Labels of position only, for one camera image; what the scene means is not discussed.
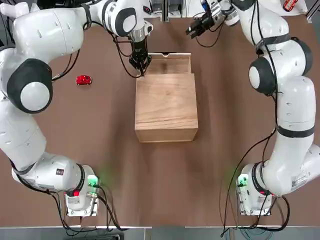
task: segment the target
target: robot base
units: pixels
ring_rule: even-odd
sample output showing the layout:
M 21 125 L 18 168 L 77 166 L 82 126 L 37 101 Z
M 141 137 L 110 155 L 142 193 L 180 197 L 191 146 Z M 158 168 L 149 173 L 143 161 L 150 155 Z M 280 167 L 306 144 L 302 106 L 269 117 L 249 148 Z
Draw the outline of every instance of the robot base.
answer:
M 93 169 L 88 165 L 82 165 L 84 170 L 84 183 L 79 196 L 69 197 L 65 196 L 65 203 L 67 207 L 67 215 L 69 217 L 89 217 L 97 216 L 98 214 L 98 198 L 99 189 L 90 186 L 89 178 L 96 178 Z
M 235 181 L 237 185 L 236 198 L 238 202 L 238 207 L 240 209 L 240 215 L 259 216 L 260 212 L 262 216 L 271 215 L 270 206 L 272 201 L 272 195 L 264 196 L 263 194 L 260 194 L 257 191 L 254 192 L 252 189 L 249 189 L 249 186 L 247 185 L 239 186 L 240 178 L 243 179 L 243 176 L 240 175 L 238 180 Z
M 90 205 L 87 209 L 74 211 L 67 208 L 68 217 L 95 217 L 98 214 L 98 198 L 92 197 Z

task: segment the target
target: floor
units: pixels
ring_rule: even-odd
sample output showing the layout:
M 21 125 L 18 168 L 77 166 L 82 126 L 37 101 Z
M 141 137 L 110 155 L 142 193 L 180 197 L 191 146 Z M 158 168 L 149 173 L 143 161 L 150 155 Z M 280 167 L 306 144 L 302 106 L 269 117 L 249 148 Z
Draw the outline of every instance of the floor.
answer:
M 124 233 L 125 240 L 219 240 L 222 232 L 221 227 L 217 228 L 184 228 L 184 227 L 158 227 L 153 229 L 131 229 Z M 316 240 L 319 239 L 320 228 L 315 227 L 287 227 L 285 230 L 274 233 L 268 238 L 269 233 L 259 231 L 249 232 L 235 230 L 234 237 L 227 235 L 226 240 Z M 1 229 L 0 236 L 2 240 L 94 240 L 98 239 L 98 233 L 81 233 L 75 237 L 67 236 L 62 228 L 20 228 L 20 229 Z

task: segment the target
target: black joint ring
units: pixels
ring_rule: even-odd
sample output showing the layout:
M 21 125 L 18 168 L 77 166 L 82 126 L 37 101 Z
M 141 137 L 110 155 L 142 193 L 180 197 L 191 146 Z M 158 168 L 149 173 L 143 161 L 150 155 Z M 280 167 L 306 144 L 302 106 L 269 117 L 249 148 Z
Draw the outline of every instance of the black joint ring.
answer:
M 260 184 L 258 183 L 258 180 L 257 180 L 256 169 L 257 169 L 258 164 L 259 164 L 259 162 L 255 163 L 252 167 L 251 175 L 252 175 L 253 186 L 260 194 L 262 194 L 264 196 L 268 196 L 270 194 L 270 192 L 268 190 L 264 189 L 262 186 L 260 186 Z

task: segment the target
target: label sticker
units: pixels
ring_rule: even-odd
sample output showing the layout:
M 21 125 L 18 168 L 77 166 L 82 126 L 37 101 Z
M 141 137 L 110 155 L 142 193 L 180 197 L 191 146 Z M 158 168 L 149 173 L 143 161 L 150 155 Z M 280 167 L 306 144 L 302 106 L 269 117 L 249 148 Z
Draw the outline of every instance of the label sticker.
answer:
M 307 183 L 308 177 L 307 174 L 305 172 L 302 172 L 301 174 L 299 174 L 298 176 L 293 176 L 291 178 L 291 190 L 295 191 L 298 188 L 300 188 L 301 186 L 303 186 L 304 184 Z
M 68 198 L 68 204 L 79 204 L 79 203 L 80 203 L 79 197 Z
M 64 172 L 65 172 L 65 170 L 57 168 L 56 171 L 55 171 L 55 175 L 61 175 L 62 176 L 64 174 Z

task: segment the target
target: green indicator light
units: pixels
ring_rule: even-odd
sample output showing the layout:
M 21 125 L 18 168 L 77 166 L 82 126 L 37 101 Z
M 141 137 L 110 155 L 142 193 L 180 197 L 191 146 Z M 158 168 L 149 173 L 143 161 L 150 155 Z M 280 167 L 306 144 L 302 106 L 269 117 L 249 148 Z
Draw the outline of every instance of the green indicator light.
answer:
M 98 185 L 98 178 L 95 175 L 89 175 L 88 176 L 88 186 L 93 187 Z

